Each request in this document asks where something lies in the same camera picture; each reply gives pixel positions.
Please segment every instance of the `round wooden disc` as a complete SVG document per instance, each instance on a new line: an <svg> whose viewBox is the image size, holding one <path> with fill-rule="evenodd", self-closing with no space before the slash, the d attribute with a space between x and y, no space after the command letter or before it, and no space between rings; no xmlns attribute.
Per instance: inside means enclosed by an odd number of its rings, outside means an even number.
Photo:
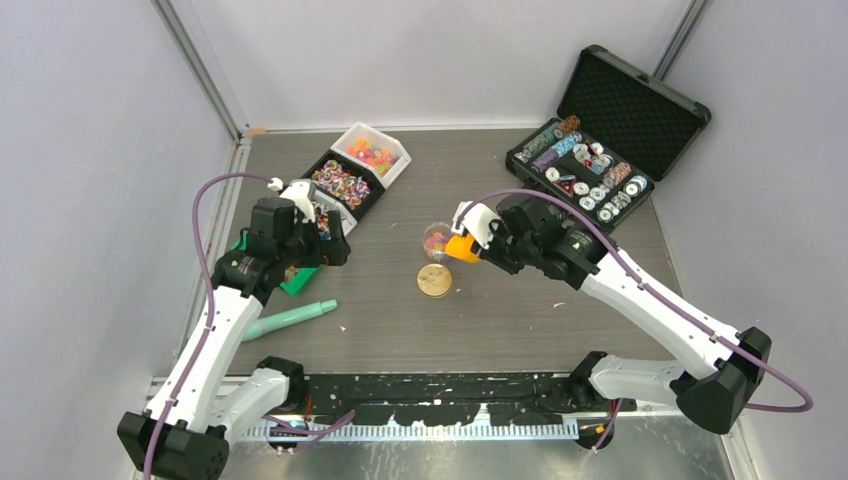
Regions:
<svg viewBox="0 0 848 480"><path fill-rule="evenodd" d="M448 293L452 283L450 270L438 263L431 263L418 272L418 288L428 297L441 297Z"/></svg>

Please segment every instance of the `wall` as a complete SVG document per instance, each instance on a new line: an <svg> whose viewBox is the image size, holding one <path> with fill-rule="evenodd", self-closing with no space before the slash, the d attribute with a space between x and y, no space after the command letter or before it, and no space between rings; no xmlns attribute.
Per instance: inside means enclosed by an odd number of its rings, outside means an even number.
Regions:
<svg viewBox="0 0 848 480"><path fill-rule="evenodd" d="M252 127L537 124L598 43L652 71L679 0L192 0Z"/></svg>
<svg viewBox="0 0 848 480"><path fill-rule="evenodd" d="M231 141L145 0L8 2L0 92L0 478L126 478Z"/></svg>
<svg viewBox="0 0 848 480"><path fill-rule="evenodd" d="M766 478L848 468L846 22L840 0L714 2L669 77L714 114L654 197L681 284L716 317L771 335L771 363L817 401L746 414ZM799 402L774 379L755 400Z"/></svg>

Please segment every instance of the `wooden tabletop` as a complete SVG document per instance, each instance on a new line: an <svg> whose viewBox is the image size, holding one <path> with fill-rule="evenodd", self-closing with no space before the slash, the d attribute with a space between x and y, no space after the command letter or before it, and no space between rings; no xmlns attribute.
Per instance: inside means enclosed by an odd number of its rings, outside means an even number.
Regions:
<svg viewBox="0 0 848 480"><path fill-rule="evenodd" d="M296 297L276 292L263 315L330 299L339 308L242 344L230 374L249 374L268 355L314 373L569 371L590 350L670 358L612 308L533 268L511 276L485 262L450 261L448 294L424 296L416 284L416 274L429 263L424 229L449 221L460 201L520 187L504 168L504 153L532 130L387 133L403 143L412 164L348 236L348 263L322 268ZM284 181L298 178L339 135L257 136L246 169ZM268 195L260 182L243 182L231 242L248 225L255 201ZM657 280L679 291L650 201L612 237Z"/></svg>

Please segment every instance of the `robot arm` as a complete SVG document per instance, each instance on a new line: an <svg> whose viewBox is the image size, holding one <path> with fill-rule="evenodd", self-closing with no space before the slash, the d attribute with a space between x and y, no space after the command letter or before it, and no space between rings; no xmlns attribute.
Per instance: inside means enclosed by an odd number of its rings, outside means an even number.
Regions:
<svg viewBox="0 0 848 480"><path fill-rule="evenodd" d="M283 281L286 269L347 261L350 247L338 212L328 215L330 239L320 238L311 203L314 188L309 180L296 180L278 197L260 199L239 248L215 263L212 325L205 321L210 313L207 304L164 388L142 414L127 412L118 426L118 436L137 468L143 466L153 426L167 411L168 401L173 405L155 446L153 474L188 480L218 478L236 439L268 411L296 405L305 397L303 367L268 357L247 382L215 404L245 331ZM196 352L201 341L203 348ZM172 386L186 374L178 398L171 399Z"/></svg>
<svg viewBox="0 0 848 480"><path fill-rule="evenodd" d="M460 204L454 225L467 203ZM651 335L676 359L628 360L590 353L571 378L575 398L634 398L677 405L694 423L727 433L762 381L764 372L683 320L641 285L655 290L733 344L763 361L771 340L756 328L740 333L698 310L662 286L624 250L624 262L642 277L637 284L580 224L546 202L522 195L506 197L497 212L482 204L468 211L448 244L451 256L486 260L510 274L532 265L554 280L612 306Z"/></svg>

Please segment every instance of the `mint green tube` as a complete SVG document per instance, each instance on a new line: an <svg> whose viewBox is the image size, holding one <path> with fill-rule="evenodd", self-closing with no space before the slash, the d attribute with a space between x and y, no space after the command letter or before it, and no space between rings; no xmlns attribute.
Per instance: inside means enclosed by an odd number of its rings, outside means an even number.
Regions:
<svg viewBox="0 0 848 480"><path fill-rule="evenodd" d="M244 334L244 338L242 338L241 341L249 342L251 340L256 340L268 332L286 328L296 323L305 322L311 318L320 317L327 312L335 310L337 306L339 306L339 304L335 300L315 302L293 310L280 312L276 315L271 315L270 317L257 319L255 322L250 324L250 328L247 329L247 333Z"/></svg>

